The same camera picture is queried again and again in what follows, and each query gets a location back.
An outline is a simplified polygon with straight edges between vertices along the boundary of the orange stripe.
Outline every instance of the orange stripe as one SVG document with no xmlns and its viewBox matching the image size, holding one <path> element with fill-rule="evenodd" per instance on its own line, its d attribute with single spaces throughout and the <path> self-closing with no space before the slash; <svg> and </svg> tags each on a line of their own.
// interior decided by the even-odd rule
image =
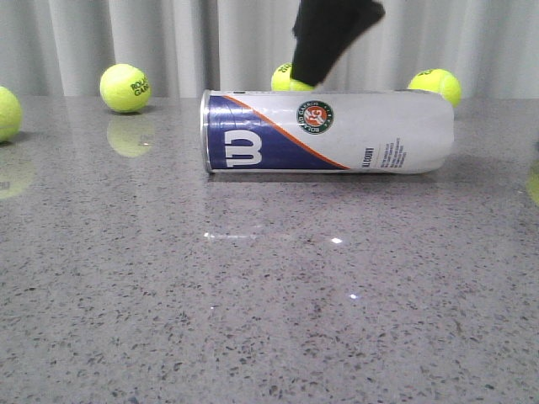
<svg viewBox="0 0 539 404">
<path fill-rule="evenodd" d="M 349 167 L 346 167 L 346 166 L 343 166 L 342 164 L 339 164 L 338 162 L 334 162 L 333 160 L 330 160 L 329 158 L 325 157 L 324 155 L 320 154 L 319 152 L 317 152 L 316 150 L 312 149 L 311 147 L 307 146 L 305 143 L 299 141 L 297 138 L 295 138 L 293 135 L 291 135 L 290 133 L 288 133 L 286 130 L 284 130 L 283 128 L 281 128 L 280 126 L 278 126 L 273 120 L 271 120 L 270 118 L 268 118 L 267 116 L 261 114 L 259 111 L 257 111 L 256 109 L 254 109 L 253 107 L 251 107 L 250 105 L 247 105 L 243 102 L 241 102 L 240 100 L 234 98 L 234 97 L 231 97 L 229 95 L 224 95 L 223 96 L 224 98 L 230 100 L 230 101 L 233 101 L 234 103 L 238 104 L 239 106 L 241 107 L 244 107 L 246 109 L 250 109 L 254 112 L 254 114 L 256 114 L 261 120 L 263 120 L 264 122 L 270 124 L 271 126 L 273 126 L 273 128 L 275 130 L 277 130 L 279 133 L 281 133 L 283 136 L 285 136 L 289 141 L 292 141 L 294 142 L 295 144 L 297 144 L 299 147 L 301 147 L 302 149 L 306 150 L 307 152 L 313 154 L 314 156 L 318 157 L 320 160 L 324 160 L 325 162 L 329 163 L 329 164 L 333 164 L 334 166 L 336 167 L 339 167 L 339 168 L 342 168 L 344 170 L 348 170 L 350 169 Z"/>
</svg>

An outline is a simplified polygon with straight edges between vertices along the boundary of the white curtain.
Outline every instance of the white curtain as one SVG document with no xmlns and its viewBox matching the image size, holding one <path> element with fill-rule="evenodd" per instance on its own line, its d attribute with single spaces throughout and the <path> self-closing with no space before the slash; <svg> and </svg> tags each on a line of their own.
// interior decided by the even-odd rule
<svg viewBox="0 0 539 404">
<path fill-rule="evenodd" d="M 463 96 L 539 97 L 539 0 L 382 0 L 387 15 L 343 55 L 327 90 L 405 88 L 443 67 Z M 290 61 L 299 0 L 0 0 L 0 86 L 97 95 L 114 63 L 155 96 L 269 90 Z"/>
</svg>

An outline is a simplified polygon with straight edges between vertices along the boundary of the roland garros logo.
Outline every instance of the roland garros logo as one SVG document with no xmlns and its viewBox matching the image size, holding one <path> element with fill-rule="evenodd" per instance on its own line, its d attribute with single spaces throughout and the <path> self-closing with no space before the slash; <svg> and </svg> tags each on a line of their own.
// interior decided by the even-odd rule
<svg viewBox="0 0 539 404">
<path fill-rule="evenodd" d="M 329 129 L 334 111 L 322 101 L 307 101 L 297 110 L 297 123 L 305 132 L 318 135 Z"/>
</svg>

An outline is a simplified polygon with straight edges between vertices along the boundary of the black object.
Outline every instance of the black object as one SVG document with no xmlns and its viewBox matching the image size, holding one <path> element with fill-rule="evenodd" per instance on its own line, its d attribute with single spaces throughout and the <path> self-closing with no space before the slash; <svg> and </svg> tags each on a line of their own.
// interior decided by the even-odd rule
<svg viewBox="0 0 539 404">
<path fill-rule="evenodd" d="M 323 82 L 350 44 L 385 14 L 372 0 L 302 0 L 293 29 L 292 78 L 311 86 Z"/>
</svg>

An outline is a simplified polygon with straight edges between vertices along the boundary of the granite countertop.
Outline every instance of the granite countertop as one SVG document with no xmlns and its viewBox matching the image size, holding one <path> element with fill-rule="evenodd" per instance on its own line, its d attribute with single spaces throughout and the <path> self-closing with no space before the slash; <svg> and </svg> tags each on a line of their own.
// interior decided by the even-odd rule
<svg viewBox="0 0 539 404">
<path fill-rule="evenodd" d="M 199 99 L 20 100 L 0 403 L 539 403 L 539 100 L 464 100 L 420 175 L 210 175 Z"/>
</svg>

